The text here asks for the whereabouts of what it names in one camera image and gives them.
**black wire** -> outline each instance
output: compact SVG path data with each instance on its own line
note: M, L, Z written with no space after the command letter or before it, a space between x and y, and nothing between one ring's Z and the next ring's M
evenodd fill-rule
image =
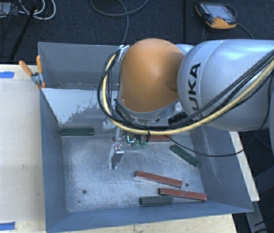
M136 125L136 124L133 124L133 123L131 123L131 122L129 122L129 121L127 121L127 120L125 120L125 119L123 119L122 117L121 117L121 119L119 120L118 118L116 118L115 116L114 116L114 114L109 114L106 110L105 110L105 108L103 107L103 105L102 105L102 102L101 102L101 98L100 98L100 90L101 90L101 84L102 84L102 81L103 81L103 79L104 79L104 77L106 76L106 75L108 75L109 74L109 72L111 71L111 69L113 68L113 66L114 66L114 64L115 64L115 61L116 61L116 59L117 59L117 57L118 57L118 55L119 55L119 53L120 53L120 49L118 49L116 52L115 52L115 58L114 58L114 60L113 60L113 62L111 63L111 65L109 66L109 69L108 70L106 70L106 71L104 71L103 72L103 75L102 75L102 79L100 80L100 82L99 82L99 84L98 84L98 89L97 89L97 96L98 96L98 103L99 103L99 105L100 105L100 107L101 107L101 109L102 109L102 111L105 113L105 115L106 116L108 116L109 118L111 118L112 120L114 120L114 121L116 121L116 122L119 122L119 123L121 123L121 124L125 124L125 125L129 125L130 127L132 127L132 128L134 128L134 129L144 129L144 130L150 130L150 129L160 129L160 130L170 130L171 128L179 128L179 126L155 126L155 127L149 127L149 126L142 126L142 125ZM109 57L109 59L108 59L108 61L106 62L106 64L109 62L109 60L111 59L111 57L112 57L113 55L111 54L110 55L110 57ZM239 82L242 82L242 80L245 78L245 77L253 77L253 76L255 76L256 75L256 73L257 72L259 72L262 68L264 68L264 66L266 65L266 64L268 64L268 62L270 62L272 59L274 58L274 50L273 51L271 51L269 54L267 54L264 58L262 58L262 60L261 60L261 63L256 63L251 69L249 69L248 71L246 71L240 78L238 78L234 83L238 83L238 81ZM233 88L233 87L231 87L231 86L233 86L233 84L231 84L228 88L227 88L227 91L226 92L228 92L228 91L230 91L230 89L229 88ZM214 98L210 103L208 103L206 106L204 106L202 109L200 109L199 111L197 111L196 113L194 113L194 114L192 114L190 117L190 119L192 119L192 118L194 118L195 116L197 116L197 115L199 115L200 113L201 113L201 110L204 110L204 109L207 109L207 106L211 106L212 104L212 102L214 103L214 102L216 102L216 99L220 99L220 95L221 94L219 94L216 98ZM108 102L108 106L109 107L112 107L112 105L111 105L111 103L110 103L110 100L109 100L109 102ZM221 105L219 105L214 111L217 111L217 110L219 110L221 108ZM187 120L185 121L185 123L183 123L182 124L182 126L183 125L191 125L191 124L193 124L193 123L196 123L196 122L198 122L198 121L189 121L189 122L187 122Z
M126 20L127 20L125 35L124 35L123 41L122 41L122 43L121 43L121 45L123 45L124 42L125 42L125 40L126 40L126 36L127 36L128 28L129 28L129 15L128 15L128 11L127 11L126 6L124 5L124 3L123 3L121 0L118 0L118 1L119 1L119 3L123 6L123 8L124 8L124 10L125 10L125 13L124 13L123 15L126 16ZM102 11L96 9L95 6L93 5L92 0L90 0L90 3L91 3L91 5L92 5L92 7L93 7L96 11L98 11L99 13L102 13L102 14L105 15L105 16L111 16L111 15L109 15L109 14L106 14L106 13L104 13L104 12L102 12Z
M267 113L266 113L266 116L265 116L265 118L264 118L264 121L263 121L262 125L261 125L260 128L258 129L258 132L264 127L264 125L265 125L265 123L266 123L266 121L267 121L267 118L268 118L268 116L269 116L269 111L270 111L270 100L271 100L271 86L272 86L273 78L274 78L274 73L273 73L272 76L271 76L271 80L270 80L269 86L268 86L268 101L269 101L269 103L268 103L268 107L267 107ZM253 140L256 138L256 136L257 136L257 135L254 135L254 136L251 138L251 140L246 144L246 148L247 148L248 146L251 145L251 143L252 143Z
M233 90L231 92L231 94L225 99L225 101L216 109L219 110L221 107L224 107L225 105L227 105L232 98L257 74L259 73L259 70L257 70L255 73L251 74L250 76L246 77L244 82L242 82L241 84L239 84L237 86L237 88L235 90ZM237 106L234 106L233 109L235 109L236 107L238 107L239 105L243 104L245 101L247 101L249 98L251 98L256 92L258 92L263 85L268 81L268 79L272 76L272 74L274 74L274 70L271 72L270 75L268 75L261 83L258 84L257 88L255 88L254 92L252 92L245 100L237 103Z
M254 64L250 69L248 69L246 72L244 72L238 79L236 79L232 84L230 84L224 91L222 91L219 95L217 95L214 99L212 99L210 102L208 102L205 106L200 108L195 113L191 114L187 118L185 118L183 121L180 121L179 123L174 123L174 125L190 125L197 121L192 121L192 119L198 115L200 115L205 110L209 109L212 105L214 105L219 99L221 99L225 94L227 94L229 91L234 89L238 84L240 84L246 77L254 77L257 73L259 73L266 64L268 64L274 57L274 50L272 50L269 54L264 56L258 63ZM220 108L217 107L214 111L211 112L214 113Z
M139 8L137 8L137 9L134 9L134 10L132 10L132 11L125 12L125 13L120 13L120 14L109 14L109 13L105 13L105 12L103 12L103 11L101 11L101 10L98 10L98 9L93 5L92 0L91 0L91 5L92 5L92 7L93 7L97 12L99 12L99 13L105 15L105 16L110 16L110 17L121 17L121 16L131 15L131 14L133 14L133 13L138 12L138 11L141 10L144 6L146 6L146 4L147 4L148 1L149 1L149 0L146 0L146 1L145 1Z
M3 22L3 25L2 25L2 34L0 34L0 38L1 38L1 52L0 52L0 57L1 57L1 61L2 61L2 58L7 58L9 57L9 55L3 55L3 52L4 52L4 39L5 39L5 36L6 36L6 32L7 30L10 28L11 24L9 25L9 21L10 20L13 20L15 21L15 19L13 19L13 17L15 16L17 10L17 6L16 5L13 5L13 0L11 0L11 6L10 6L10 10L8 13L6 13L5 11L3 11L3 8L0 9L0 12L2 12L2 18L4 18L4 22Z
M168 139L170 139L171 141L173 141L175 144L179 145L180 147L182 147L182 148L184 148L184 149L187 149L187 150L189 150L189 151L191 151L191 152L193 152L193 153L196 153L196 154L199 154L199 155L202 155L202 156L206 156L206 157L228 157L228 156L237 155L237 154L239 154L239 153L241 153L241 152L244 151L244 149L242 149L242 150L240 150L240 151L238 151L238 152L235 152L235 153L231 153L231 154L222 154L222 155L204 154L204 153L197 152L197 151L195 151L195 150L193 150L193 149L191 149L191 148L188 148L188 147L186 147L186 146L184 146L184 145L178 143L177 141L175 141L174 139L172 139L171 137L169 137L169 136L167 136L167 135L165 135L165 137L167 137Z
M240 23L237 22L237 25L240 26L241 28L243 28L249 35L252 39L254 39L253 35L243 26L241 25Z
M17 10L17 11L11 11L10 13L11 13L12 15L10 16L10 19L11 19L13 22L17 23L18 25L24 26L24 23L23 23L23 22L21 22L21 21L17 20L16 18L14 18L15 15L17 14L17 12L18 12L18 10Z
M265 78L265 80L263 80L263 81L260 83L259 87L258 87L257 89L255 89L253 93L251 93L248 97L246 97L244 100L242 100L241 102L239 102L234 108L236 108L236 107L242 105L242 104L245 103L248 99L250 99L255 93L257 93L257 92L265 85L265 83L266 83L269 79L271 79L271 80L273 79L273 75L274 75L274 70L271 72L270 75L268 75L268 76Z
M264 221L261 221L260 223L256 223L256 224L253 225L253 226L255 227L255 226L260 225L260 224L262 224L262 223L264 223Z

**wooden table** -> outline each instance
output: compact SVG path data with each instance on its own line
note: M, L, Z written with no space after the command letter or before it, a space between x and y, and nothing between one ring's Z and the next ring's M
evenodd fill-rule
M30 66L33 72L37 71L36 66ZM12 71L15 73L13 80L30 80L29 76L18 65L0 65L0 71ZM242 148L240 139L236 132L231 132L231 136L235 145L235 150L239 151ZM252 174L247 163L245 155L238 155L242 164L242 171L245 174L247 187L249 189L252 201L259 200L258 193L253 183ZM16 221L15 230L6 231L12 233L30 233L30 232L45 232L44 220L29 220ZM236 233L236 228L232 215L209 216L190 218L182 220L173 220L167 222L147 223L139 225L129 225L121 227L103 228L96 230L79 231L82 233Z

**bin floor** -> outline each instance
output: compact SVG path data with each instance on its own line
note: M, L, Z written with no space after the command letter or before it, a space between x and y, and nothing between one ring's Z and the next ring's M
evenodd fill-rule
M192 148L189 135L174 139ZM62 141L68 212L138 206L140 197L157 196L158 188L204 193L198 167L174 154L170 150L173 142L149 142L144 150L123 142L121 162L117 169L109 169L111 138L63 137ZM137 170L181 180L183 186L137 179ZM174 198L174 202L190 201L195 200Z

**electronic device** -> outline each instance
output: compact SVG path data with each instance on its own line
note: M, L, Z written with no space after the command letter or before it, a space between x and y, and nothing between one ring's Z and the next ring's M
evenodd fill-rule
M231 30L237 26L236 18L223 4L198 2L195 9L212 30Z

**green wooden block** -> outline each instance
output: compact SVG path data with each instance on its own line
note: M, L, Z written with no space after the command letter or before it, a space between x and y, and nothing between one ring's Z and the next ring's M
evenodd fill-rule
M185 151L183 148L179 147L178 145L171 146L170 150L180 156L183 160L190 163L192 166L196 167L199 164L199 161L189 154L187 151Z
M170 195L166 196L153 196L153 197L143 197L140 198L140 205L163 205L170 204L174 201L174 197Z
M91 136L95 134L94 128L75 128L75 129L62 129L62 136Z

